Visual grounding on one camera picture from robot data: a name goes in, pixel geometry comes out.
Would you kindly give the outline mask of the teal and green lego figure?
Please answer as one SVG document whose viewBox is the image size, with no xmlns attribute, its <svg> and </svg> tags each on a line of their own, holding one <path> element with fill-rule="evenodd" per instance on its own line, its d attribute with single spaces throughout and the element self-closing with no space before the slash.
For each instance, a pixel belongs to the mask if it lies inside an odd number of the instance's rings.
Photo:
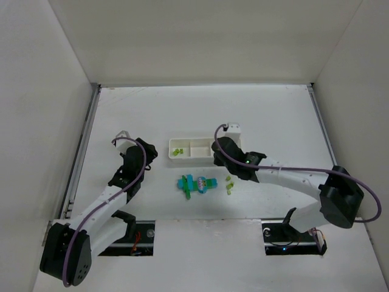
<svg viewBox="0 0 389 292">
<path fill-rule="evenodd" d="M 204 176 L 199 176 L 197 179 L 193 175 L 183 175 L 177 181 L 177 188 L 185 193 L 187 200 L 191 199 L 191 193 L 197 192 L 205 194 L 208 190 L 217 188 L 218 182 L 216 178 L 207 179 Z"/>
</svg>

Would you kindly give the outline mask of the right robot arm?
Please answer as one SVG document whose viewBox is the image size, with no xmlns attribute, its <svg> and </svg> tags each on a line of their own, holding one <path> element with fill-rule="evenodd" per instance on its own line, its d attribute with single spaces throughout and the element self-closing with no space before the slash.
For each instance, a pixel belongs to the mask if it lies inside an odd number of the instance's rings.
<svg viewBox="0 0 389 292">
<path fill-rule="evenodd" d="M 271 184 L 303 193 L 315 201 L 302 208 L 292 207 L 283 224 L 305 232 L 324 224 L 349 229 L 363 200 L 362 189 L 343 167 L 331 173 L 288 170 L 280 162 L 255 151 L 243 152 L 230 137 L 212 143 L 214 164 L 244 181 Z"/>
</svg>

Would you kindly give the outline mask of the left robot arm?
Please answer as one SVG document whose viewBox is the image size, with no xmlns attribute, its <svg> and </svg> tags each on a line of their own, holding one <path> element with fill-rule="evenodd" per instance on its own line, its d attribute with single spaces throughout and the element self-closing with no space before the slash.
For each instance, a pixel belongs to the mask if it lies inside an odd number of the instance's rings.
<svg viewBox="0 0 389 292">
<path fill-rule="evenodd" d="M 136 229 L 135 216 L 122 208 L 140 190 L 158 153 L 141 138 L 117 136 L 112 144 L 123 164 L 102 193 L 75 218 L 54 222 L 47 233 L 40 271 L 61 280 L 66 288 L 81 284 L 94 259 L 116 240 L 132 237 Z"/>
</svg>

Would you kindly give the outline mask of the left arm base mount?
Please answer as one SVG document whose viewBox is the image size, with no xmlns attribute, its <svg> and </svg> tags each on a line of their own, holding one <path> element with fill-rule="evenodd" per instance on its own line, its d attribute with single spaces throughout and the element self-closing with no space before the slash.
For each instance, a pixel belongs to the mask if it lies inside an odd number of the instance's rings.
<svg viewBox="0 0 389 292">
<path fill-rule="evenodd" d="M 118 210 L 112 215 L 127 224 L 124 236 L 104 251 L 99 256 L 117 257 L 146 257 L 153 256 L 156 222 L 139 221 L 134 215 Z"/>
</svg>

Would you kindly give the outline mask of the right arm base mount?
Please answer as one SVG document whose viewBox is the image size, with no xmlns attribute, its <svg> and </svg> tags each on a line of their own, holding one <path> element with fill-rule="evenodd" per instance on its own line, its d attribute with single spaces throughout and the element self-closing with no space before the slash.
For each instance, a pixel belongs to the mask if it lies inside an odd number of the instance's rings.
<svg viewBox="0 0 389 292">
<path fill-rule="evenodd" d="M 261 222 L 264 251 L 267 256 L 323 256 L 327 251 L 325 236 L 316 228 L 298 232 L 289 222 L 296 208 L 288 211 L 283 219 Z"/>
</svg>

